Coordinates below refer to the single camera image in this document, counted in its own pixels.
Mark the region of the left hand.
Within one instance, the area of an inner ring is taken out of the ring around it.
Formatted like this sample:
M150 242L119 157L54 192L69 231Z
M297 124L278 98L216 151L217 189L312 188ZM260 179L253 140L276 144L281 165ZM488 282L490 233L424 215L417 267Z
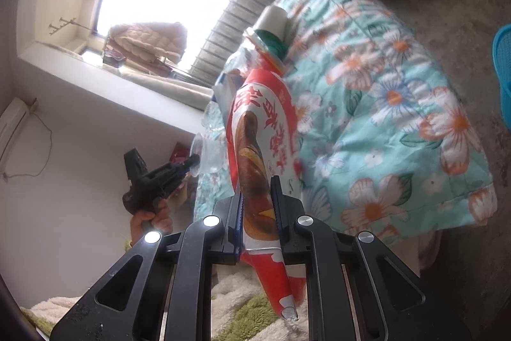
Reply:
M139 210L132 216L130 220L131 246L145 235L144 225L147 223L152 229L158 230L162 234L170 234L173 231L171 210L167 200L159 200L155 213Z

